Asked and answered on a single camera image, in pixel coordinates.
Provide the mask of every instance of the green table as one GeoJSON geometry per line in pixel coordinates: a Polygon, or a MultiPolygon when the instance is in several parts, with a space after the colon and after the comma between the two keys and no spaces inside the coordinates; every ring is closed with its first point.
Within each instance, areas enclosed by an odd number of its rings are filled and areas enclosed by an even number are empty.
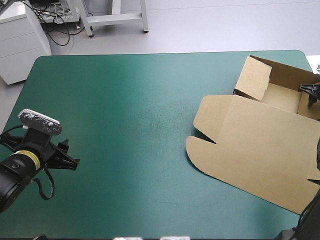
{"type": "Polygon", "coordinates": [[[24,108],[53,117],[64,130],[52,141],[70,139],[81,162],[51,171],[49,201],[28,186],[0,215],[0,237],[267,239],[294,227],[298,215],[201,173],[186,154],[202,97],[232,94],[248,55],[310,70],[295,50],[40,57],[6,128],[24,108]]]}

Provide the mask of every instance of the gray floor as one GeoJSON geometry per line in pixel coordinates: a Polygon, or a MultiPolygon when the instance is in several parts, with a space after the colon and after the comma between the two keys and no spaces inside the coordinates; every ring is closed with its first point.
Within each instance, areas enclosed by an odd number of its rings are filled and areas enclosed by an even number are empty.
{"type": "MultiPolygon", "coordinates": [[[[87,0],[94,15],[108,2],[87,0]]],[[[73,36],[67,46],[50,43],[53,55],[149,54],[247,50],[301,50],[320,55],[320,0],[146,0],[150,32],[141,24],[94,28],[73,36]]],[[[140,8],[139,0],[122,0],[122,12],[140,8]]],[[[54,34],[60,43],[67,39],[54,34]]],[[[0,80],[0,130],[23,83],[0,80]]]]}

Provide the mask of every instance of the white drawer cabinet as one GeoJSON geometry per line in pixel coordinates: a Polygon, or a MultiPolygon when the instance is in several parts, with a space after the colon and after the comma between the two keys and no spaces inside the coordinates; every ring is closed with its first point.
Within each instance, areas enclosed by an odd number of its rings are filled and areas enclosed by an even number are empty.
{"type": "Polygon", "coordinates": [[[0,76],[7,84],[26,80],[40,56],[51,55],[35,14],[21,2],[0,15],[0,76]]]}

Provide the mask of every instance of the unfolded cardboard box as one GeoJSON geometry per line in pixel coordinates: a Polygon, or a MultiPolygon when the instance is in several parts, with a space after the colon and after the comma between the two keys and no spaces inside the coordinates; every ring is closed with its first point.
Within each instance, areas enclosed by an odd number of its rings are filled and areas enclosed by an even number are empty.
{"type": "Polygon", "coordinates": [[[249,56],[234,95],[205,96],[186,151],[202,172],[300,214],[320,180],[317,144],[320,102],[311,107],[300,84],[315,84],[310,71],[249,56]]]}

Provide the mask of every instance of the cable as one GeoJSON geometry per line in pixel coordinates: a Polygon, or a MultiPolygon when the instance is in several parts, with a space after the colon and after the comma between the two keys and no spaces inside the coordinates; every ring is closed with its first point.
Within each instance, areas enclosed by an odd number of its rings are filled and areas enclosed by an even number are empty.
{"type": "Polygon", "coordinates": [[[38,185],[39,187],[39,193],[40,193],[40,196],[44,199],[44,200],[49,200],[51,198],[54,197],[55,193],[56,193],[56,186],[55,186],[55,181],[51,175],[51,173],[49,172],[48,168],[47,168],[47,164],[44,165],[43,167],[43,170],[45,172],[45,174],[47,175],[47,177],[49,178],[49,181],[50,181],[50,184],[51,184],[51,194],[50,196],[47,196],[45,193],[44,193],[44,190],[42,188],[42,184],[41,184],[41,181],[39,178],[34,178],[31,183],[33,182],[36,182],[36,184],[38,185]]]}
{"type": "Polygon", "coordinates": [[[2,133],[0,134],[0,138],[3,136],[3,134],[6,134],[6,133],[8,133],[8,132],[10,132],[10,131],[12,131],[12,130],[14,130],[14,129],[19,129],[19,128],[23,128],[23,127],[24,127],[23,125],[18,125],[18,126],[11,127],[11,128],[9,128],[8,130],[2,132],[2,133]]]}
{"type": "Polygon", "coordinates": [[[48,10],[46,10],[46,9],[37,9],[37,8],[34,8],[34,7],[32,7],[32,6],[30,6],[29,4],[26,4],[24,1],[22,1],[22,0],[17,0],[18,2],[21,2],[21,3],[23,3],[24,5],[26,5],[28,8],[30,8],[32,11],[33,11],[33,13],[37,16],[37,18],[39,19],[39,21],[41,22],[41,23],[46,23],[46,21],[43,19],[43,16],[51,16],[51,17],[53,17],[53,24],[55,23],[55,19],[58,19],[58,18],[60,18],[61,20],[62,20],[62,23],[61,24],[64,24],[65,25],[65,28],[66,28],[66,31],[67,31],[67,35],[68,35],[68,40],[67,40],[67,42],[66,43],[64,43],[64,44],[60,44],[60,43],[58,43],[58,42],[56,42],[54,39],[53,39],[53,37],[50,35],[50,32],[52,32],[52,31],[54,31],[55,30],[55,27],[53,26],[53,29],[50,29],[50,28],[48,28],[47,30],[45,30],[45,34],[47,34],[48,36],[49,36],[49,38],[55,43],[55,44],[57,44],[57,45],[59,45],[59,46],[66,46],[66,45],[68,45],[68,43],[70,42],[70,33],[69,33],[69,29],[68,29],[68,26],[67,26],[67,24],[66,24],[66,22],[64,21],[64,19],[62,18],[62,15],[59,15],[57,12],[53,12],[53,11],[48,11],[48,10]]]}
{"type": "Polygon", "coordinates": [[[66,32],[63,32],[63,31],[60,31],[58,29],[54,29],[55,31],[59,32],[59,33],[62,33],[62,34],[69,34],[69,35],[78,35],[79,33],[81,33],[85,28],[83,27],[80,31],[76,32],[76,33],[66,33],[66,32]]]}
{"type": "Polygon", "coordinates": [[[294,227],[292,230],[294,230],[294,234],[292,237],[290,237],[288,240],[294,240],[295,237],[297,237],[300,229],[302,228],[302,226],[304,225],[304,223],[306,222],[307,217],[309,216],[309,214],[312,212],[312,209],[315,207],[317,201],[320,200],[320,192],[318,192],[318,194],[314,197],[314,199],[305,207],[305,209],[302,211],[298,223],[296,225],[296,227],[294,227]]]}

